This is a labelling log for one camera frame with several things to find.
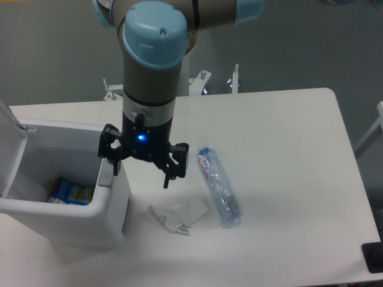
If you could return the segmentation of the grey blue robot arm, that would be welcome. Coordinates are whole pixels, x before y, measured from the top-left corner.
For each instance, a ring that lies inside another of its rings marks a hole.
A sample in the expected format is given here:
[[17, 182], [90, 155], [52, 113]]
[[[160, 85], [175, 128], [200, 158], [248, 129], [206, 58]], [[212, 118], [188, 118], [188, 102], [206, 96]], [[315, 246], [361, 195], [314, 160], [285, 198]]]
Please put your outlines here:
[[170, 134], [184, 57], [199, 30], [255, 19], [263, 1], [94, 1], [101, 24], [114, 28], [123, 55], [120, 129], [106, 124], [98, 155], [110, 164], [101, 179], [117, 176], [129, 157], [153, 163], [169, 182], [186, 175], [187, 143]]

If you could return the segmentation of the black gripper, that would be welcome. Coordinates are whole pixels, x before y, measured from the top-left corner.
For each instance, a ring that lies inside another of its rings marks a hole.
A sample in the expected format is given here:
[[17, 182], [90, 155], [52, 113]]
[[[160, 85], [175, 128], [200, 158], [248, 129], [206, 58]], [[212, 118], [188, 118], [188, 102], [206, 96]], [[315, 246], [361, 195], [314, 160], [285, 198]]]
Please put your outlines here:
[[154, 163], [165, 173], [163, 187], [169, 181], [185, 178], [189, 164], [189, 144], [170, 145], [172, 119], [159, 126], [144, 126], [137, 129], [135, 123], [123, 115], [122, 132], [112, 124], [106, 124], [99, 138], [98, 156], [106, 158], [117, 176], [121, 161], [133, 157]]

